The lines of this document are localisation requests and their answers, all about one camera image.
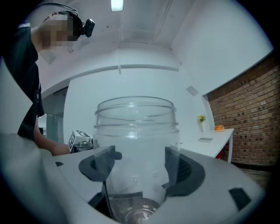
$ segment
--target jar rim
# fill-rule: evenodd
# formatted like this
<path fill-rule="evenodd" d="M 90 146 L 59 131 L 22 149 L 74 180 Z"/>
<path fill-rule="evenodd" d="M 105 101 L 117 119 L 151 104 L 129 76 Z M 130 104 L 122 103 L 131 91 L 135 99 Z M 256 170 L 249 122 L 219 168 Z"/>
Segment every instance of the jar rim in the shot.
<path fill-rule="evenodd" d="M 169 122 L 159 122 L 159 123 L 153 123 L 153 125 L 170 125 L 170 126 L 177 126 L 179 123 L 169 123 Z M 108 125 L 94 125 L 94 128 L 99 127 L 129 127 L 129 128 L 135 128 L 135 127 L 142 127 L 142 126 L 148 126 L 148 124 L 108 124 Z"/>
<path fill-rule="evenodd" d="M 99 109 L 100 106 L 102 106 L 102 104 L 107 103 L 107 102 L 112 102 L 112 101 L 115 101 L 115 100 L 119 100 L 119 99 L 125 99 L 125 98 L 142 98 L 142 99 L 157 99 L 157 100 L 162 100 L 162 101 L 164 101 L 164 102 L 169 103 L 170 105 L 169 105 L 169 106 L 167 106 L 167 105 L 154 105 L 154 106 L 162 106 L 162 107 L 166 107 L 166 108 L 171 108 L 171 109 L 173 109 L 173 110 L 176 111 L 176 108 L 174 107 L 174 104 L 173 104 L 171 101 L 166 100 L 166 99 L 163 99 L 163 98 L 151 97 L 151 96 L 126 96 L 126 97 L 117 97 L 117 98 L 105 100 L 105 101 L 99 103 L 98 106 L 97 106 L 98 109 L 97 109 L 97 111 L 96 111 L 94 114 L 97 115 L 99 112 L 102 112 L 102 111 L 104 111 L 104 110 L 107 110 L 107 109 L 111 109 L 111 108 L 112 108 L 112 107 L 110 108 L 110 106 L 108 106 L 107 108 L 101 108 L 101 109 Z"/>

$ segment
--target clear glass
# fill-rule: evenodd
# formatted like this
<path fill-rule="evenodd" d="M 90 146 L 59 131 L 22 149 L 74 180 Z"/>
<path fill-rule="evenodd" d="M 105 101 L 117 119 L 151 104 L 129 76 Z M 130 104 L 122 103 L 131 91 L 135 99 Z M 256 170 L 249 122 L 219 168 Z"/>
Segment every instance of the clear glass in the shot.
<path fill-rule="evenodd" d="M 166 188 L 176 183 L 180 141 L 175 111 L 172 102 L 153 97 L 115 98 L 98 105 L 95 141 L 122 154 L 105 182 L 117 221 L 145 223 L 165 201 Z"/>
<path fill-rule="evenodd" d="M 55 142 L 64 143 L 62 117 L 47 114 L 46 136 Z"/>

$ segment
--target white table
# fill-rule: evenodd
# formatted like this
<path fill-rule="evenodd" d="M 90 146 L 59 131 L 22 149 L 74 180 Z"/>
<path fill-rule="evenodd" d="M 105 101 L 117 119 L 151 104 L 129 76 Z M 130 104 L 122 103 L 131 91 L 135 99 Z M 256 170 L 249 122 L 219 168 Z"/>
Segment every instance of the white table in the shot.
<path fill-rule="evenodd" d="M 228 133 L 229 138 L 232 136 L 232 131 L 226 131 L 224 134 L 215 133 L 213 136 L 224 140 L 226 143 L 226 139 L 228 140 L 226 133 Z M 55 156 L 53 161 L 50 158 L 44 159 L 48 177 L 54 176 L 49 179 L 54 185 L 59 201 L 62 207 L 65 208 L 67 218 L 71 224 L 90 222 L 116 223 L 111 219 L 102 217 L 103 215 L 93 208 L 90 210 L 88 205 L 93 196 L 101 191 L 102 182 L 90 181 L 79 171 L 78 164 L 82 159 L 97 152 L 88 150 L 75 154 Z M 174 222 L 175 218 L 175 223 L 180 224 L 205 223 L 205 221 L 211 224 L 221 222 L 238 223 L 255 209 L 260 200 L 263 199 L 264 191 L 236 166 L 188 150 L 182 150 L 181 153 L 204 167 L 205 179 L 195 192 L 186 197 L 168 197 L 161 208 L 150 218 L 149 223 L 169 224 Z M 54 161 L 62 162 L 63 165 L 56 167 Z M 238 208 L 228 193 L 228 189 L 234 186 L 241 186 L 252 199 L 251 203 L 240 212 L 238 212 Z"/>
<path fill-rule="evenodd" d="M 233 128 L 225 129 L 222 132 L 209 131 L 207 133 L 201 133 L 200 136 L 189 140 L 187 144 L 184 144 L 185 149 L 197 152 L 206 156 L 216 157 L 223 149 L 225 144 L 229 141 L 228 162 L 231 162 L 232 157 L 232 142 L 233 142 Z M 199 142 L 201 137 L 213 138 L 211 143 Z"/>

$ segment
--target small plant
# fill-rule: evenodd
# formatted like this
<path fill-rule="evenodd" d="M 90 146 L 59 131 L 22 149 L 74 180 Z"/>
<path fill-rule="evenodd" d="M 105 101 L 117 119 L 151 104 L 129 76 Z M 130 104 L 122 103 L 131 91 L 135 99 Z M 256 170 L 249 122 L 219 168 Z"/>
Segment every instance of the small plant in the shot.
<path fill-rule="evenodd" d="M 200 115 L 200 116 L 198 116 L 198 117 L 197 117 L 197 119 L 198 119 L 198 121 L 199 121 L 200 123 L 202 123 L 203 121 L 205 121 L 205 120 L 206 120 L 206 118 L 205 118 L 205 116 L 204 116 L 204 115 Z"/>

